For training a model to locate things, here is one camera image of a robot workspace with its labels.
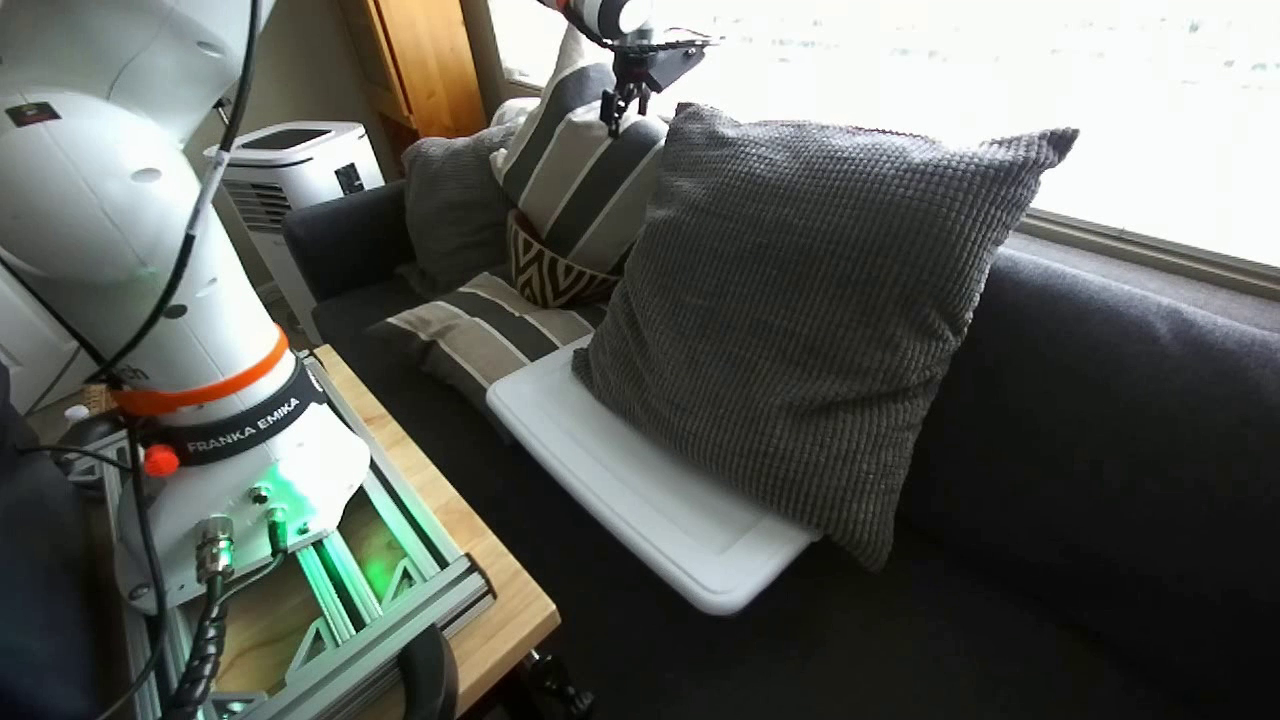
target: sofa backrest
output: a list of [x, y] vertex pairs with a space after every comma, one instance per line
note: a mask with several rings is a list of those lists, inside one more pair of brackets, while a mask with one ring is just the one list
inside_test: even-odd
[[901, 522], [1252, 714], [1280, 682], [1280, 335], [999, 252]]

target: couch armrest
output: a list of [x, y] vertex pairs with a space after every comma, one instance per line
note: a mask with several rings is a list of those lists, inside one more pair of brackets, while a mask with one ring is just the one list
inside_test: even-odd
[[387, 280], [413, 260], [403, 186], [297, 208], [283, 218], [283, 244], [315, 299]]

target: white appliance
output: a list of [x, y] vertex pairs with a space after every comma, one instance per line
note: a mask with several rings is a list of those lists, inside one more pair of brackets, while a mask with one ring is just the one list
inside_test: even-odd
[[366, 187], [381, 187], [384, 173], [374, 156], [366, 123], [293, 120], [246, 132], [229, 159], [225, 191], [235, 206], [254, 250], [269, 263], [287, 313], [310, 342], [315, 297], [283, 244], [293, 208], [325, 206]]

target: wooden table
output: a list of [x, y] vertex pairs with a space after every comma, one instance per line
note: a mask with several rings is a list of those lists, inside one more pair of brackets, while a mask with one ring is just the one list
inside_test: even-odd
[[[366, 422], [387, 465], [419, 491], [447, 537], [492, 580], [492, 603], [465, 622], [447, 642], [458, 655], [458, 710], [467, 714], [497, 682], [505, 682], [539, 642], [562, 627], [548, 591], [519, 568], [519, 559], [492, 537], [472, 504], [439, 476], [393, 412], [360, 385], [360, 375], [332, 352], [315, 350], [327, 379], [343, 403]], [[370, 715], [399, 715], [399, 693], [387, 693]]]

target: wooden cabinet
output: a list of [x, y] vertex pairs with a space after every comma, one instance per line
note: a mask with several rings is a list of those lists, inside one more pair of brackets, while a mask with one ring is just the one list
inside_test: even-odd
[[484, 100], [462, 0], [343, 0], [374, 107], [393, 139], [467, 137]]

